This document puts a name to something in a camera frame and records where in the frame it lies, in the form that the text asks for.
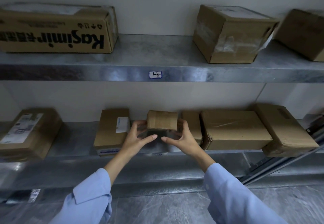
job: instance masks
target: hand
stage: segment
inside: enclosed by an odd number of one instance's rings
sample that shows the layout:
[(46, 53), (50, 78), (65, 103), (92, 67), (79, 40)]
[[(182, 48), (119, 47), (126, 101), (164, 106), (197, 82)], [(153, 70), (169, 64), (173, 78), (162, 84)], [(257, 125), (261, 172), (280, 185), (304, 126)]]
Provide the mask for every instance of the hand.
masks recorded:
[(119, 153), (126, 153), (130, 157), (135, 156), (140, 149), (157, 138), (157, 135), (150, 135), (144, 139), (138, 138), (138, 136), (146, 130), (146, 120), (134, 121), (129, 131), (122, 148)]
[(179, 140), (174, 140), (169, 137), (162, 137), (161, 140), (167, 144), (176, 146), (187, 155), (194, 156), (203, 151), (196, 142), (195, 138), (192, 136), (187, 121), (179, 119), (178, 125), (182, 126), (182, 136)]

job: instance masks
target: large cardboard box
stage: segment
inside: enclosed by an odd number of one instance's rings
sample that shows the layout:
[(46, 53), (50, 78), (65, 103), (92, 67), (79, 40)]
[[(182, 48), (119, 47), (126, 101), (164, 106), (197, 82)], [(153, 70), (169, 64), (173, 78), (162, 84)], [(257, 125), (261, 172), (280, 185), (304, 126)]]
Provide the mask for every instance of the large cardboard box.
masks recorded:
[(146, 120), (148, 129), (177, 130), (178, 113), (149, 110)]
[(268, 157), (295, 157), (318, 147), (284, 106), (256, 104), (254, 110), (273, 141), (262, 148)]
[(44, 159), (62, 124), (51, 108), (22, 110), (0, 136), (0, 155), (8, 161)]
[(119, 152), (130, 129), (128, 109), (102, 110), (94, 148), (99, 156)]
[(259, 150), (272, 141), (254, 111), (206, 110), (200, 116), (204, 150)]
[(19, 3), (0, 8), (4, 52), (111, 53), (117, 37), (114, 7)]
[(252, 63), (278, 22), (242, 7), (201, 5), (193, 41), (208, 63)]
[(275, 38), (311, 61), (324, 62), (324, 12), (293, 9)]
[(203, 137), (201, 135), (199, 113), (198, 111), (182, 111), (181, 117), (188, 122), (188, 127), (192, 136), (200, 145)]

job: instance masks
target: person's left hand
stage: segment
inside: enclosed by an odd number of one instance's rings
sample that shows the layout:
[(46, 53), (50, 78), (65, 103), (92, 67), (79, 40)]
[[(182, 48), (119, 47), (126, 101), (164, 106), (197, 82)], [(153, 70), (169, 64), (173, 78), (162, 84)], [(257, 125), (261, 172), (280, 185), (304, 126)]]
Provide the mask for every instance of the person's left hand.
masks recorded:
[(127, 153), (130, 157), (135, 156), (140, 149), (150, 143), (151, 141), (157, 138), (157, 135), (150, 135), (144, 139), (138, 138), (138, 136), (143, 133), (144, 130), (137, 130), (137, 127), (145, 127), (146, 128), (146, 120), (136, 120), (133, 122), (131, 130), (129, 131), (122, 148), (120, 149), (120, 153)]

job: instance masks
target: person's right hand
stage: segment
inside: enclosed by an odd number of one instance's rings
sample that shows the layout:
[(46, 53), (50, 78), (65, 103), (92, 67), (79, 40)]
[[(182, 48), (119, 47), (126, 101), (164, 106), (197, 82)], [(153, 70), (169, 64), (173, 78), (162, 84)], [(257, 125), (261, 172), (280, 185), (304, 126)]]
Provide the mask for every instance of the person's right hand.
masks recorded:
[(182, 126), (182, 136), (179, 140), (174, 140), (165, 136), (162, 137), (161, 140), (167, 144), (176, 146), (187, 155), (194, 156), (197, 153), (201, 152), (202, 149), (196, 142), (195, 138), (192, 136), (187, 121), (179, 119), (178, 125)]

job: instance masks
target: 1-3 label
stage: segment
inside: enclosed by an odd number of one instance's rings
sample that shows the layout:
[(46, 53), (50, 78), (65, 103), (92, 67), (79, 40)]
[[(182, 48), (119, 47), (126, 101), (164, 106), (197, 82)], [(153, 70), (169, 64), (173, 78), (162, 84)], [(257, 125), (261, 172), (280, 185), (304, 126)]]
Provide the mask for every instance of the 1-3 label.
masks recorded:
[(150, 77), (150, 79), (162, 78), (162, 72), (161, 71), (150, 71), (149, 77)]

